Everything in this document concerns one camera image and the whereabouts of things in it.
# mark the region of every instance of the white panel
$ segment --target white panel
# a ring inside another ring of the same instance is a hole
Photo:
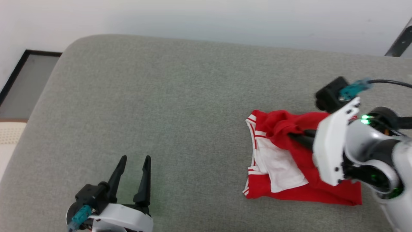
[[[47,51],[123,33],[382,56],[412,8],[410,0],[3,1],[16,4],[23,46]]]
[[[16,27],[15,12],[9,0],[0,0],[0,90],[25,50],[22,30]]]

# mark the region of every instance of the teal connector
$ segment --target teal connector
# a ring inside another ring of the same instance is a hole
[[[72,221],[67,225],[67,232],[78,231],[80,226],[89,218],[91,213],[91,207],[88,205],[80,208],[80,210],[72,217]]]
[[[363,80],[357,80],[353,84],[346,86],[339,91],[339,101],[346,102],[356,97],[356,95],[364,90],[368,90],[372,87],[369,83],[370,79],[365,78]]]

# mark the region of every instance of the cable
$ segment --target cable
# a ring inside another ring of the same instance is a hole
[[[400,85],[400,86],[405,86],[408,88],[412,89],[412,85],[402,82],[402,81],[397,81],[397,80],[385,80],[385,79],[376,79],[376,80],[369,80],[368,83],[387,83],[387,84],[393,84],[393,85]]]
[[[412,117],[398,117],[399,128],[412,129]]]
[[[407,137],[407,135],[405,135],[404,133],[392,129],[389,125],[387,125],[386,123],[384,123],[384,122],[382,122],[382,121],[380,121],[380,120],[377,120],[377,119],[375,119],[375,118],[369,118],[368,120],[373,121],[373,122],[375,122],[375,123],[378,123],[378,124],[384,126],[387,130],[391,131],[393,134],[395,134],[395,135],[397,135],[397,136],[405,136],[405,137]]]

